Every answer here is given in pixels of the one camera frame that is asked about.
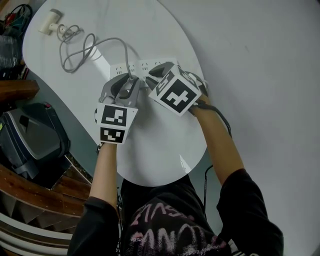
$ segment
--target power strip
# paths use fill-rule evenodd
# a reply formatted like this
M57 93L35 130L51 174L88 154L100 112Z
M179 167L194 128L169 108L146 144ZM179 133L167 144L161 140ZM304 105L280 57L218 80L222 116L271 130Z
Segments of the power strip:
M149 76L149 71L155 66L158 66L165 62L172 62L178 64L176 58L153 58L153 59L143 59L136 62L129 62L129 68L132 75L137 76L141 80L145 81L146 76ZM110 66L110 79L127 73L126 63L119 63Z

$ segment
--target gray cable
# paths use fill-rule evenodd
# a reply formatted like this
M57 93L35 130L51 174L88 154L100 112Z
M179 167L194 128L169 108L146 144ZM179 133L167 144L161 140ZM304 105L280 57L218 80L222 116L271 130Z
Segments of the gray cable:
M102 41L99 41L97 42L96 41L96 36L93 34L93 33L90 33L88 34L84 41L83 41L83 46L82 46L82 50L79 50L79 51L76 51L70 55L67 54L65 60L63 61L62 60L62 54L61 54L61 48L62 48L62 45L65 43L65 44L68 44L70 42L70 40L78 35L80 32L83 31L82 28L80 28L78 25L72 25L70 27L67 28L67 30L62 34L62 38L60 37L59 35L59 31L60 31L60 28L64 26L63 24L60 24L57 28L57 31L56 31L56 35L58 37L58 39L61 41L61 44L60 44L60 47L59 47L59 55L60 55L60 62L61 62L61 67L63 68L63 70L67 73L74 73L76 72L84 63L85 61L87 60L87 58L89 57L89 55L91 54L92 50L94 49L94 47L96 47L97 45L100 45L101 43L103 42L106 42L106 41L109 41L109 40L118 40L120 41L123 46L124 46L124 54L125 54L125 65L126 65L126 69L128 71L128 74L130 76L131 79L133 79L133 76L131 74L131 71L130 71L130 68L129 68L129 61L128 61L128 48L127 48L127 44L121 39L121 38L118 38L118 37L110 37L110 38L107 38L107 39L104 39ZM87 39L88 37L92 36L93 37L93 42L92 42L92 45L90 47L87 47L86 48L86 43L87 43ZM80 62L76 65L76 67L74 68L66 68L66 62L67 60L70 59L70 57L76 55L76 54L80 54L82 53L82 59L80 60Z

